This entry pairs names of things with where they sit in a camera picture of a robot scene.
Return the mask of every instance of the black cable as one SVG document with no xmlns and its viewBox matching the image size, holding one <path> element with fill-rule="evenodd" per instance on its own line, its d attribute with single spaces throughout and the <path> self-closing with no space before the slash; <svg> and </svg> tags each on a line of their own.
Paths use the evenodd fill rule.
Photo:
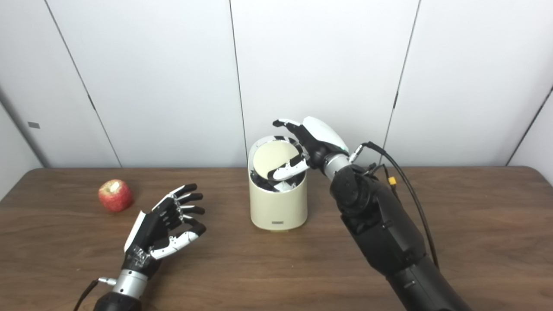
<svg viewBox="0 0 553 311">
<path fill-rule="evenodd" d="M 79 309 L 79 307 L 81 306 L 82 301 L 85 300 L 86 296 L 88 296 L 88 294 L 90 294 L 90 292 L 92 292 L 92 290 L 96 287 L 96 285 L 98 285 L 98 280 L 97 279 L 90 282 L 90 285 L 88 285 L 88 287 L 85 289 L 85 291 L 82 292 L 81 298 L 79 298 L 79 301 L 77 301 L 77 304 L 75 305 L 73 311 L 77 311 Z"/>
<path fill-rule="evenodd" d="M 378 169 L 384 168 L 384 173 L 386 174 L 386 180 L 388 181 L 388 184 L 390 184 L 390 173 L 388 172 L 388 168 L 386 167 L 386 164 L 381 164 L 379 166 L 373 167 L 372 169 L 369 168 L 363 175 L 367 176 L 374 176 L 374 174 L 378 171 Z M 390 188 L 392 190 L 392 193 L 394 194 L 395 198 L 398 200 L 398 202 L 401 204 L 401 200 L 399 199 L 398 192 L 396 190 L 396 185 L 390 185 Z"/>
<path fill-rule="evenodd" d="M 434 265 L 436 266 L 436 268 L 440 269 L 440 265 L 438 264 L 438 255 L 436 254 L 436 247 L 434 246 L 434 240 L 432 239 L 432 233 L 430 233 L 430 228 L 428 226 L 428 222 L 426 221 L 426 216 L 424 215 L 424 211 L 422 210 L 422 205 L 420 204 L 419 198 L 416 195 L 415 189 L 413 189 L 413 186 L 409 182 L 409 179 L 407 178 L 405 173 L 403 173 L 403 170 L 397 164 L 397 162 L 386 152 L 386 150 L 382 149 L 380 146 L 376 145 L 373 142 L 362 143 L 361 145 L 383 155 L 386 159 L 388 159 L 388 161 L 390 161 L 390 163 L 394 166 L 394 168 L 398 170 L 398 173 L 401 176 L 401 179 L 403 180 L 403 182 L 407 186 L 407 189 L 411 193 L 411 196 L 415 201 L 416 208 L 419 211 L 419 215 L 422 220 L 422 225 L 424 227 L 424 231 L 426 232 L 426 238 L 428 239 L 428 245 L 430 248 L 430 253 L 432 254 L 432 260 L 434 261 Z"/>
</svg>

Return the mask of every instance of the white wall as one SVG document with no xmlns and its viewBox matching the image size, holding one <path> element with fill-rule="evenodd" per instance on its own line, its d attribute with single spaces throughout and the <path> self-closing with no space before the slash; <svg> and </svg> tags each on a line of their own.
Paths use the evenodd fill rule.
<svg viewBox="0 0 553 311">
<path fill-rule="evenodd" d="M 382 144 L 418 1 L 231 0 L 246 142 L 327 122 L 355 149 Z M 360 163 L 378 161 L 365 152 Z"/>
<path fill-rule="evenodd" d="M 28 171 L 42 167 L 0 103 L 0 200 Z"/>
<path fill-rule="evenodd" d="M 553 1 L 423 0 L 387 151 L 505 165 L 553 85 Z"/>
<path fill-rule="evenodd" d="M 124 167 L 245 166 L 228 0 L 54 0 Z"/>
<path fill-rule="evenodd" d="M 532 167 L 553 184 L 553 96 L 549 96 L 509 165 Z"/>
<path fill-rule="evenodd" d="M 119 166 L 44 1 L 0 1 L 0 68 L 0 100 L 45 165 Z"/>
</svg>

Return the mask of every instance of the cream trash can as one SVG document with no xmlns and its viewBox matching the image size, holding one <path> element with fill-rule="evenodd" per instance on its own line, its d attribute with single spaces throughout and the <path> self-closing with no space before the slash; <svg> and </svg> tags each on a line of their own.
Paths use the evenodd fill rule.
<svg viewBox="0 0 553 311">
<path fill-rule="evenodd" d="M 280 231 L 301 226 L 307 220 L 305 172 L 282 182 L 267 180 L 267 173 L 303 150 L 284 136 L 256 141 L 249 151 L 249 203 L 252 222 L 261 229 Z"/>
</svg>

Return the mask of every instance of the red apple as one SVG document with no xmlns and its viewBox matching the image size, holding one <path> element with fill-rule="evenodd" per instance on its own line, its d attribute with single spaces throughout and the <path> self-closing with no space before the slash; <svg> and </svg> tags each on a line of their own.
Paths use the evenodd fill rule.
<svg viewBox="0 0 553 311">
<path fill-rule="evenodd" d="M 112 179 L 98 189 L 98 198 L 110 211 L 122 211 L 134 202 L 133 194 L 127 184 L 119 179 Z"/>
</svg>

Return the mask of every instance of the robot finger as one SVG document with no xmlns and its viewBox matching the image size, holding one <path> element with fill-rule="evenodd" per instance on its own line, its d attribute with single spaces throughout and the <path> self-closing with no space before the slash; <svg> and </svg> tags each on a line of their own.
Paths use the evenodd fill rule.
<svg viewBox="0 0 553 311">
<path fill-rule="evenodd" d="M 196 205 L 181 205 L 180 211 L 183 214 L 193 213 L 193 214 L 203 215 L 206 213 L 206 210 L 204 208 L 201 208 Z"/>
<path fill-rule="evenodd" d="M 175 236 L 170 236 L 169 245 L 167 247 L 154 249 L 150 251 L 150 255 L 154 257 L 156 260 L 167 257 L 168 255 L 176 253 L 180 249 L 192 243 L 195 239 L 200 237 L 205 231 L 206 231 L 206 226 L 198 222 L 190 230 L 181 232 Z"/>
<path fill-rule="evenodd" d="M 303 154 L 298 154 L 280 167 L 270 170 L 267 173 L 267 179 L 278 181 L 287 180 L 288 178 L 305 172 L 309 168 L 310 166 L 305 156 Z"/>
<path fill-rule="evenodd" d="M 298 127 L 300 125 L 301 125 L 301 123 L 296 122 L 294 120 L 290 120 L 290 119 L 278 119 L 278 120 L 273 121 L 273 126 L 274 127 L 285 126 L 286 128 L 290 129 L 290 127 Z"/>
<path fill-rule="evenodd" d="M 194 226 L 196 226 L 197 224 L 200 223 L 199 221 L 195 220 L 194 218 L 192 218 L 188 215 L 180 215 L 179 219 L 180 219 L 182 224 L 189 224 L 192 227 L 194 227 Z"/>
<path fill-rule="evenodd" d="M 179 205 L 182 205 L 182 204 L 186 204 L 190 201 L 198 201 L 198 200 L 201 200 L 203 198 L 204 198 L 204 195 L 201 194 L 201 193 L 188 193 L 188 194 L 185 194 L 185 195 L 181 196 L 176 201 L 178 202 Z"/>
<path fill-rule="evenodd" d="M 183 194 L 190 191 L 194 191 L 196 189 L 198 189 L 198 186 L 196 184 L 188 184 L 188 185 L 183 185 L 176 188 L 175 190 L 171 191 L 169 194 L 171 194 L 174 198 L 178 198 Z"/>
</svg>

